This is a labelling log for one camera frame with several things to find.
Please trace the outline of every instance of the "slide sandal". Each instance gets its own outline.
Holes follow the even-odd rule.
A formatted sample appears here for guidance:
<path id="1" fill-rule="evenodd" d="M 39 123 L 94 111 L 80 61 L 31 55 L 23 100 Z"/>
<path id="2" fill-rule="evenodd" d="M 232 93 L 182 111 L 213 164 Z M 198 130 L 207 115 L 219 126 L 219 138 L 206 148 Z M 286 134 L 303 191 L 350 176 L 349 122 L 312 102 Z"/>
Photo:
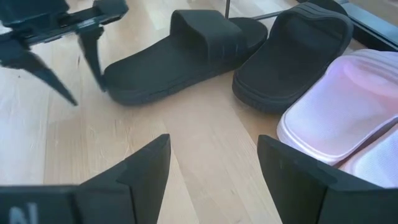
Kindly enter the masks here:
<path id="1" fill-rule="evenodd" d="M 355 154 L 341 170 L 384 188 L 398 187 L 398 124 Z"/>
<path id="2" fill-rule="evenodd" d="M 177 10 L 168 37 L 108 66 L 104 80 L 111 98 L 122 105 L 158 100 L 238 68 L 265 42 L 267 33 L 254 19 Z"/>
<path id="3" fill-rule="evenodd" d="M 359 50 L 336 59 L 282 116 L 285 144 L 334 165 L 398 119 L 398 53 Z"/>
<path id="4" fill-rule="evenodd" d="M 235 71 L 234 94 L 257 110 L 283 113 L 344 52 L 352 33 L 347 16 L 310 2 L 282 12 L 266 43 Z"/>

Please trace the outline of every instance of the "metal rod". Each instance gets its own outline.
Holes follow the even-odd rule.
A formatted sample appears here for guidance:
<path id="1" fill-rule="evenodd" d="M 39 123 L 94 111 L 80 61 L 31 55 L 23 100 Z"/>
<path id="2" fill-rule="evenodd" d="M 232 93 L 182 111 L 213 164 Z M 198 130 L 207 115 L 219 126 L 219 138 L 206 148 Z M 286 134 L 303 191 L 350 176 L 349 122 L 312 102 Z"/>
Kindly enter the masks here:
<path id="1" fill-rule="evenodd" d="M 281 12 L 284 12 L 284 10 L 278 11 L 278 12 L 272 12 L 272 13 L 264 14 L 264 15 L 261 15 L 261 16 L 255 16 L 255 17 L 252 17 L 252 19 L 255 19 L 255 20 L 268 19 L 268 18 L 272 18 L 272 17 L 278 16 Z"/>
<path id="2" fill-rule="evenodd" d="M 231 6 L 231 0 L 226 0 L 225 5 L 225 18 L 229 18 L 229 7 Z"/>

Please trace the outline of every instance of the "black sandal strap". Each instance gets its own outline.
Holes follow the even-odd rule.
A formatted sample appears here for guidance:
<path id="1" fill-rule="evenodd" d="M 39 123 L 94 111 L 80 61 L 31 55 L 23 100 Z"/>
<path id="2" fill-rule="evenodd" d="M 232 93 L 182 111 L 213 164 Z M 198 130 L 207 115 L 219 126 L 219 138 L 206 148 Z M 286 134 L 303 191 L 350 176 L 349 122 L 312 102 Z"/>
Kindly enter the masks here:
<path id="1" fill-rule="evenodd" d="M 352 39 L 354 25 L 350 18 L 344 14 L 324 9 L 310 2 L 301 3 L 281 13 L 275 20 L 273 27 L 283 27 L 292 16 L 299 16 L 309 22 L 323 20 L 324 24 L 317 28 L 329 32 L 330 35 L 337 35 L 341 39 L 340 47 L 337 49 L 335 55 L 341 55 Z M 276 35 L 278 31 L 278 29 L 271 29 L 269 38 Z"/>
<path id="2" fill-rule="evenodd" d="M 214 10 L 177 10 L 172 14 L 170 35 L 194 31 L 207 46 L 208 61 L 231 60 L 247 51 L 242 30 Z"/>

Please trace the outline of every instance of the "light wood surface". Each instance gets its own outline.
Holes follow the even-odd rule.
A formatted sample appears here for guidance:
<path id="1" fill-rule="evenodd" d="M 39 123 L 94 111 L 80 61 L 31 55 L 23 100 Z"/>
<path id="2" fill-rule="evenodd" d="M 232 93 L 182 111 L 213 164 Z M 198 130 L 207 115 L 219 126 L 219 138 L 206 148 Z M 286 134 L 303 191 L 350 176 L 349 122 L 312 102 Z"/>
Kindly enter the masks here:
<path id="1" fill-rule="evenodd" d="M 99 40 L 103 68 L 165 37 L 173 10 L 223 12 L 225 5 L 225 0 L 127 2 L 128 14 L 106 26 Z M 69 3 L 71 11 L 92 4 Z M 232 0 L 230 15 L 258 16 L 295 4 Z M 263 23 L 271 28 L 273 21 Z M 233 73 L 126 108 L 96 86 L 74 35 L 33 51 L 80 105 L 69 105 L 24 71 L 0 68 L 0 184 L 79 184 L 170 133 L 171 169 L 159 223 L 281 223 L 256 154 L 258 135 L 276 138 L 280 116 L 237 100 L 231 90 Z"/>

